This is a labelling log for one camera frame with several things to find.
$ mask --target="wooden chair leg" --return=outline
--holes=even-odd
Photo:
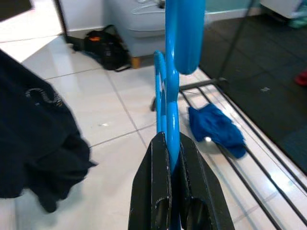
[[[131,58],[132,67],[134,69],[139,69],[141,66],[141,58],[140,57],[132,57]]]

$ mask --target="black rug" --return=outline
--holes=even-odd
[[[200,68],[218,75],[242,19],[205,31]],[[249,17],[223,77],[225,93],[307,174],[307,87],[294,78],[307,69],[307,27],[293,29],[268,15]]]

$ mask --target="black backpack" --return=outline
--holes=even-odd
[[[84,38],[83,50],[107,70],[120,72],[131,68],[128,51],[121,45],[113,25],[108,25],[102,31],[89,32]]]

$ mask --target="gray couch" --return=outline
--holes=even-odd
[[[165,10],[153,1],[107,0],[111,23],[125,42],[134,68],[140,66],[140,57],[165,49]]]

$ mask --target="blue towel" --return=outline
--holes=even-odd
[[[200,142],[210,137],[214,143],[228,149],[234,157],[245,154],[245,143],[241,131],[214,104],[197,110],[189,108],[189,123],[195,139]]]

